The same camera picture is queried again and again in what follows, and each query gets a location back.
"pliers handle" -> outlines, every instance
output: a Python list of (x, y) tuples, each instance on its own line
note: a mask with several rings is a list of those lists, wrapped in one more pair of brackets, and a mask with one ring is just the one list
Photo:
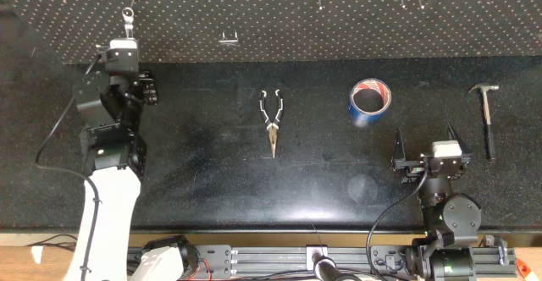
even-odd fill
[(283, 111), (283, 102), (282, 102), (282, 96), (280, 95), (280, 90), (277, 90), (274, 92), (274, 94), (277, 96), (277, 99), (279, 100), (279, 110), (277, 111), (277, 114), (274, 117), (273, 122), (271, 122), (271, 119), (269, 118), (267, 112), (265, 111), (265, 98), (268, 96), (268, 93), (266, 91), (262, 91), (260, 94), (260, 112), (262, 112), (262, 118), (265, 122), (265, 129), (269, 130), (272, 127), (279, 129), (279, 123), (280, 119), (282, 118), (282, 111)]

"white tag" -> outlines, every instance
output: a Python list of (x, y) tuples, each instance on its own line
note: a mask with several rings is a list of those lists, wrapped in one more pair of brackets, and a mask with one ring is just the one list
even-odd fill
[(43, 246), (32, 246), (32, 256), (36, 264), (41, 264), (41, 254), (43, 253)]

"pliers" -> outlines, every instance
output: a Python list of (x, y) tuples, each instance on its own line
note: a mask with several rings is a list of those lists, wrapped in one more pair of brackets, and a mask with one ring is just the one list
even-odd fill
[(265, 112), (265, 98), (268, 96), (268, 93), (266, 91), (262, 91), (262, 93), (260, 94), (260, 112), (262, 112), (263, 122), (265, 122), (265, 129), (269, 131), (269, 142), (271, 143), (271, 152), (273, 153), (273, 159), (275, 151), (277, 149), (277, 131), (279, 130), (279, 123), (280, 119), (282, 118), (282, 111), (284, 107), (282, 102), (282, 96), (280, 95), (280, 90), (275, 91), (274, 94), (277, 96), (277, 99), (279, 101), (279, 110), (277, 111), (273, 122), (271, 122), (271, 119)]

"hammer handle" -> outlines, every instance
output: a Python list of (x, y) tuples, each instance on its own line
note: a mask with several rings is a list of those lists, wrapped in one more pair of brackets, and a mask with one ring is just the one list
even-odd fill
[(497, 151), (495, 149), (495, 138), (493, 137), (493, 132), (491, 132), (491, 124), (486, 124), (485, 129), (485, 141), (488, 147), (488, 159), (490, 162), (494, 162), (497, 160)]

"hammer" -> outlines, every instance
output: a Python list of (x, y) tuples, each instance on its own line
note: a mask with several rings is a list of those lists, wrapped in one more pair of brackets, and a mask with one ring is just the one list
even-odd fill
[(497, 91), (499, 89), (498, 85), (490, 85), (489, 83), (480, 83), (468, 91), (471, 92), (475, 89), (480, 89), (482, 93), (482, 98), (484, 99), (484, 118), (485, 118), (485, 141), (488, 147), (488, 159), (490, 162), (494, 162), (497, 159), (497, 153), (495, 151), (495, 139), (493, 138), (493, 133), (491, 132), (491, 115), (489, 114), (489, 104), (487, 91)]

